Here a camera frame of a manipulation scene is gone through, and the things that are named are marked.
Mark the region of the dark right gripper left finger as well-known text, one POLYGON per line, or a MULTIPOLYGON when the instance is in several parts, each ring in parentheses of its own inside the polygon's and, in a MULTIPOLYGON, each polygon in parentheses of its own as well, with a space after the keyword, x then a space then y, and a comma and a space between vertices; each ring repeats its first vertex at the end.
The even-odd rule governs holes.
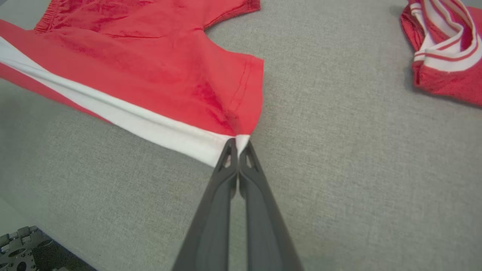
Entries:
POLYGON ((230 203, 236 194, 238 152, 234 138, 221 155, 183 245, 174 271, 227 271, 229 269, 230 203))

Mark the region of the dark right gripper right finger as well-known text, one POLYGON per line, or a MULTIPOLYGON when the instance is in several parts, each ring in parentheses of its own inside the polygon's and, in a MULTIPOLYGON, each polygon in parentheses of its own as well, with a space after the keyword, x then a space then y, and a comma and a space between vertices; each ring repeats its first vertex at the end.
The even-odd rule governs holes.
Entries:
POLYGON ((248 271, 302 271, 251 141, 239 157, 239 189, 246 201, 248 271))

